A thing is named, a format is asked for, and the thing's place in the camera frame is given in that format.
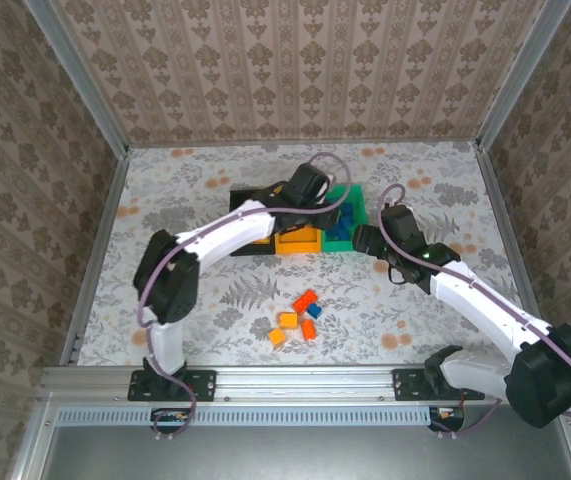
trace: green tray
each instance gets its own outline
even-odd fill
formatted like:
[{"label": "green tray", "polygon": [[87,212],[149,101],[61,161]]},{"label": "green tray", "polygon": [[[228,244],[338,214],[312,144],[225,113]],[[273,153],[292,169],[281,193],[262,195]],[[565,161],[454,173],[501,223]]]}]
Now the green tray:
[{"label": "green tray", "polygon": [[[325,196],[328,202],[335,202],[345,193],[345,185],[336,185]],[[352,185],[349,195],[344,203],[351,203],[354,207],[354,226],[349,229],[349,240],[333,240],[327,239],[326,232],[322,235],[322,251],[323,252],[353,252],[352,238],[354,238],[354,230],[358,225],[367,224],[367,213],[365,212],[365,200],[363,199],[363,188],[360,185]]]}]

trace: orange lego brick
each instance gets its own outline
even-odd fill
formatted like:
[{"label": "orange lego brick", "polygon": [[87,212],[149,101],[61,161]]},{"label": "orange lego brick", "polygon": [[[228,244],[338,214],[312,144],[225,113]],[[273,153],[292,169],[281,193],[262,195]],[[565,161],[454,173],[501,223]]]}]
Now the orange lego brick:
[{"label": "orange lego brick", "polygon": [[303,329],[303,338],[305,340],[314,340],[316,338],[316,327],[314,322],[309,318],[304,320],[301,328]]},{"label": "orange lego brick", "polygon": [[299,315],[304,314],[312,303],[318,300],[318,295],[313,290],[307,290],[298,300],[294,302],[294,311]]},{"label": "orange lego brick", "polygon": [[286,329],[298,327],[298,315],[294,312],[283,312],[278,316],[278,326]]},{"label": "orange lego brick", "polygon": [[280,328],[275,328],[274,330],[269,332],[267,336],[272,342],[272,345],[274,345],[274,348],[280,347],[287,340],[287,338],[285,337],[285,333],[283,333],[283,331]]},{"label": "orange lego brick", "polygon": [[276,234],[276,253],[320,253],[322,234],[318,228],[309,225],[289,233]]}]

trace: table surface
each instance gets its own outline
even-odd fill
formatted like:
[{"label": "table surface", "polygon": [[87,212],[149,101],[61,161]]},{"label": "table surface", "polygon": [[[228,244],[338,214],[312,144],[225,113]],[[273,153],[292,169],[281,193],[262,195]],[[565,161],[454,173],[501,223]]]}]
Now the table surface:
[{"label": "table surface", "polygon": [[[470,142],[138,149],[130,167],[83,338],[79,365],[138,365],[132,279],[151,235],[189,231],[229,208],[229,191],[288,179],[314,153],[348,162],[363,186],[370,223],[390,183],[407,186],[428,241],[461,252],[479,276],[518,302],[512,272]],[[331,160],[318,165],[344,173]],[[491,342],[449,306],[412,285],[395,286],[387,264],[348,253],[227,257],[201,275],[198,303],[183,322],[192,365],[422,363],[445,345],[489,351]],[[311,288],[323,308],[318,337],[300,331],[273,349],[277,315]]]}]

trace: wall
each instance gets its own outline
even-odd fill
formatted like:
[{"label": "wall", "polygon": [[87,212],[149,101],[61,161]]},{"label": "wall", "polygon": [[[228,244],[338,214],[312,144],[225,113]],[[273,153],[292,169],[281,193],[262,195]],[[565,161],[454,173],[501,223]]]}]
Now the wall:
[{"label": "wall", "polygon": [[571,324],[571,8],[490,158],[541,310]]},{"label": "wall", "polygon": [[543,0],[54,0],[136,146],[475,136]]},{"label": "wall", "polygon": [[114,166],[26,7],[0,0],[0,478],[58,362]]}]

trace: white arm segment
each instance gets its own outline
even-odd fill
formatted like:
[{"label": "white arm segment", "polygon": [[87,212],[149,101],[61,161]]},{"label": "white arm segment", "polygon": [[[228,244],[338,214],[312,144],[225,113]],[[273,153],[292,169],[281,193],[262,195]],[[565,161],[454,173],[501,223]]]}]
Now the white arm segment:
[{"label": "white arm segment", "polygon": [[[465,262],[450,262],[444,265],[444,268],[472,278],[474,283],[490,290],[499,301],[519,312],[532,326],[543,333],[548,332],[549,323],[533,317],[524,310],[514,306],[509,300],[479,279]],[[513,317],[495,305],[476,288],[447,273],[438,273],[438,275],[432,276],[430,290],[432,295],[465,315],[470,322],[487,335],[492,343],[505,355],[510,368],[514,363],[514,357],[521,351],[521,345],[524,342],[534,344],[539,340],[534,333],[517,323]]]},{"label": "white arm segment", "polygon": [[[239,217],[241,212],[256,208],[265,208],[265,205],[256,200],[247,200],[233,212],[212,223],[218,223],[230,217],[237,217],[236,220],[185,247],[185,251],[195,253],[198,256],[199,271],[201,273],[243,245],[269,237],[272,234],[274,231],[274,217],[269,213],[257,213],[244,218]],[[198,235],[207,226],[209,225],[197,228],[191,232],[179,233],[176,235],[177,242],[181,243],[194,235]],[[156,319],[156,316],[148,307],[145,307],[145,321],[149,321],[152,318]],[[156,361],[165,373],[172,375],[185,363],[185,356],[183,355],[183,322],[166,323],[164,325],[154,322],[150,328],[152,349]]]},{"label": "white arm segment", "polygon": [[[226,218],[238,217],[235,221],[185,247],[186,252],[195,253],[198,256],[201,273],[243,245],[269,237],[272,234],[274,231],[274,217],[269,213],[257,213],[243,218],[239,216],[242,212],[257,208],[265,208],[265,205],[256,200],[247,200],[233,212],[215,220],[209,225],[219,223]],[[198,235],[209,225],[197,228],[191,232],[179,233],[176,235],[176,239],[178,243],[181,243],[194,235]]]},{"label": "white arm segment", "polygon": [[454,388],[468,388],[507,400],[505,377],[512,365],[505,357],[460,350],[447,357],[441,372]]},{"label": "white arm segment", "polygon": [[[143,318],[146,322],[156,319],[156,315],[149,307],[143,310]],[[183,355],[183,322],[166,323],[161,325],[153,322],[150,328],[150,341],[152,342],[152,350],[156,361],[163,369],[163,372],[173,375],[185,364],[185,355]],[[147,354],[147,361],[150,365],[154,363],[150,359],[150,353]]]}]

